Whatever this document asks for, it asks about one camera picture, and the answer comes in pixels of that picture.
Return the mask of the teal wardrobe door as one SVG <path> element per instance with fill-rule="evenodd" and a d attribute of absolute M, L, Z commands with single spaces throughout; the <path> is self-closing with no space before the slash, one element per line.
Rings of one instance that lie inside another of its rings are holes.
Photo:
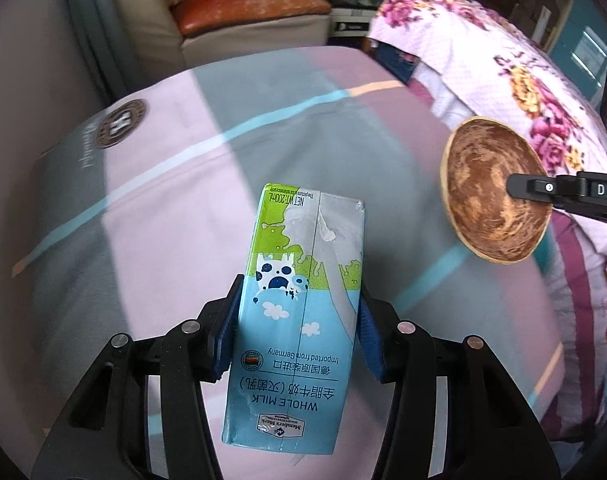
<path fill-rule="evenodd" d="M 573 0 L 550 58 L 599 110 L 607 74 L 607 23 L 592 0 Z"/>

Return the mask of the brown coconut shell bowl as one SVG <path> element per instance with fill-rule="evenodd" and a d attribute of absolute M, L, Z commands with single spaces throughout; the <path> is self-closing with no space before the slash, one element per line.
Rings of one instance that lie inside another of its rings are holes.
<path fill-rule="evenodd" d="M 511 174 L 545 175 L 539 156 L 518 133 L 477 116 L 452 131 L 440 165 L 445 213 L 460 241 L 493 263 L 529 258 L 552 215 L 550 204 L 509 195 Z"/>

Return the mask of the orange seat cushion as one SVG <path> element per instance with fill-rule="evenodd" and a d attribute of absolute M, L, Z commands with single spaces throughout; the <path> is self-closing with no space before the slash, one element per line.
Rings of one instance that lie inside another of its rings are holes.
<path fill-rule="evenodd" d="M 184 0 L 171 11 L 184 38 L 206 32 L 308 15 L 328 15 L 326 0 Z"/>

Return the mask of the grey curtain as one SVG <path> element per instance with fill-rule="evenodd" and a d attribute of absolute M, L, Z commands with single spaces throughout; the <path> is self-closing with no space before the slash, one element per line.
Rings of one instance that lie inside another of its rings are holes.
<path fill-rule="evenodd" d="M 91 78 L 107 103 L 128 94 L 102 26 L 95 0 L 67 0 L 72 26 Z"/>

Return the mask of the blue milk carton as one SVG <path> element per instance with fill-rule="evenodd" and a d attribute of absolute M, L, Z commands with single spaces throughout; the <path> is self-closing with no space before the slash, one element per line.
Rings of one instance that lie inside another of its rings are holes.
<path fill-rule="evenodd" d="M 222 440 L 329 455 L 351 371 L 362 278 L 360 200 L 269 183 L 238 309 Z"/>

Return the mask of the plaid bed sheet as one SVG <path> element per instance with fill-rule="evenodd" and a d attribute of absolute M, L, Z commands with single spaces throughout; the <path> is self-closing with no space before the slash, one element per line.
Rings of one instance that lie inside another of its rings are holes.
<path fill-rule="evenodd" d="M 555 479 L 540 420 L 563 347 L 535 259 L 474 255 L 445 213 L 452 131 L 366 54 L 230 58 L 126 96 L 41 159 L 37 346 L 63 399 L 36 479 Z M 245 275 L 269 183 L 360 200 L 361 286 L 386 307 L 384 382 L 355 334 L 329 455 L 222 440 L 212 301 Z"/>

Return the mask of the floral pink quilt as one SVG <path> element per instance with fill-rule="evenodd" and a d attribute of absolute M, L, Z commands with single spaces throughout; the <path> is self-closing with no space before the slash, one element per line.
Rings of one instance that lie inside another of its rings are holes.
<path fill-rule="evenodd" d="M 369 39 L 415 58 L 410 89 L 450 128 L 471 116 L 509 126 L 546 173 L 607 174 L 596 110 L 515 25 L 475 0 L 384 0 Z M 543 417 L 552 439 L 596 422 L 607 363 L 607 226 L 553 212 L 545 284 L 561 326 L 566 374 Z"/>

